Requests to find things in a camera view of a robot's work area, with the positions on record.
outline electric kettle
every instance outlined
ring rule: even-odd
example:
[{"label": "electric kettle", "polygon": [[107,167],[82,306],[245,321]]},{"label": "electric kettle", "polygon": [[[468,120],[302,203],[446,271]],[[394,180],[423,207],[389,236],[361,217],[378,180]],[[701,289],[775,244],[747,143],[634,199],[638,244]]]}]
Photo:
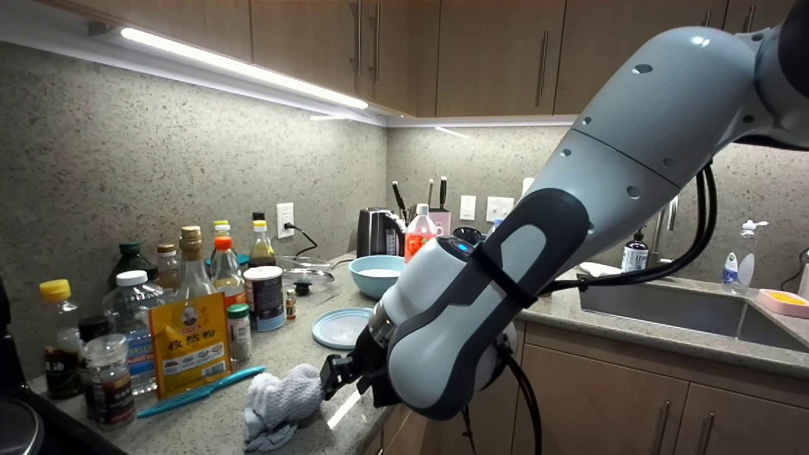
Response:
[{"label": "electric kettle", "polygon": [[404,223],[393,210],[360,210],[358,258],[360,256],[402,256]]}]

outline robotic arm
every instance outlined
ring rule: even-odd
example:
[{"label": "robotic arm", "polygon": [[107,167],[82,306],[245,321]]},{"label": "robotic arm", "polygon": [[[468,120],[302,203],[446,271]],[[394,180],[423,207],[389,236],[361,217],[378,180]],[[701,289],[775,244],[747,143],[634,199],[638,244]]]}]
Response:
[{"label": "robotic arm", "polygon": [[809,146],[809,0],[781,29],[676,29],[647,40],[591,100],[528,196],[465,252],[426,246],[325,395],[360,380],[378,405],[459,414],[499,369],[495,340],[564,271],[619,244],[725,145]]}]

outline kitchen counter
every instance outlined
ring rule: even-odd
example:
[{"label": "kitchen counter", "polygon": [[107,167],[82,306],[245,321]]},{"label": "kitchen counter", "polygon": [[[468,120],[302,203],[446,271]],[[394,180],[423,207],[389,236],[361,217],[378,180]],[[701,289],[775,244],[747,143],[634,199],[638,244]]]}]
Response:
[{"label": "kitchen counter", "polygon": [[[336,282],[331,287],[311,289],[311,297],[299,299],[296,321],[286,323],[275,333],[253,333],[253,364],[262,364],[279,378],[284,378],[296,364],[315,364],[316,369],[322,369],[329,350],[320,346],[311,340],[311,327],[335,309],[370,309],[374,304],[358,294],[347,261],[350,258],[344,258],[344,264],[335,268]],[[686,279],[669,279],[652,287],[723,294],[720,287]],[[775,318],[779,327],[785,327],[809,346],[809,321],[776,313],[770,313],[770,318]],[[578,289],[557,290],[540,299],[522,313],[522,321],[626,340],[645,346],[682,352],[690,356],[809,380],[808,352],[775,350],[718,333],[583,312]],[[249,384],[250,383],[240,383],[189,407],[149,421],[135,421],[124,429],[101,436],[107,436],[128,452],[244,452],[244,410]],[[331,403],[325,403],[315,423],[302,427],[293,441],[279,452],[361,452],[365,445],[370,445],[373,436],[379,433],[387,410],[374,410],[373,395],[366,395],[360,397],[358,405],[336,424],[331,424],[331,421],[342,414],[340,407],[354,399],[354,384],[344,388]],[[61,407],[83,421],[83,399],[71,399]]]}]

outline speckled wall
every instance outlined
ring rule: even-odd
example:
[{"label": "speckled wall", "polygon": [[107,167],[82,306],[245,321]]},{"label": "speckled wall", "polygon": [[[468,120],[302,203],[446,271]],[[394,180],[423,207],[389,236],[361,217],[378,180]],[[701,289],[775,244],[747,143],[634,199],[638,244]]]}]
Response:
[{"label": "speckled wall", "polygon": [[227,217],[249,247],[250,212],[275,217],[286,199],[320,240],[315,256],[335,258],[353,247],[358,210],[387,191],[384,130],[15,46],[0,46],[0,156],[0,276],[29,374],[53,333],[38,282],[71,279],[92,313],[119,240],[155,258],[183,225],[211,244],[213,221]]},{"label": "speckled wall", "polygon": [[[485,198],[518,198],[522,180],[531,177],[550,160],[564,130],[460,130],[465,137],[436,130],[389,132],[389,180],[399,180],[411,203],[427,198],[427,180],[451,177],[449,207],[456,216],[460,196],[478,198],[475,228],[483,223]],[[770,221],[760,240],[760,271],[753,287],[781,287],[799,271],[799,252],[809,247],[808,225],[809,204],[809,154],[776,153],[765,146],[728,146],[717,156],[714,174],[718,182],[718,230],[709,251],[682,271],[682,276],[718,282],[723,261],[739,240],[742,223]],[[688,251],[695,230],[695,188],[681,196],[677,223],[662,237],[662,256]],[[596,261],[619,266],[619,247]]]}]

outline cloth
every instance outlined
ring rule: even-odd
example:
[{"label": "cloth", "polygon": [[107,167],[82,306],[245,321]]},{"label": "cloth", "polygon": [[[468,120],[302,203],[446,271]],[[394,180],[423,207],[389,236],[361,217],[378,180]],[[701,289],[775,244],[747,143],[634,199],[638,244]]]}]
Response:
[{"label": "cloth", "polygon": [[279,451],[304,421],[320,412],[322,403],[322,374],[311,364],[293,366],[284,380],[253,378],[245,407],[245,452]]}]

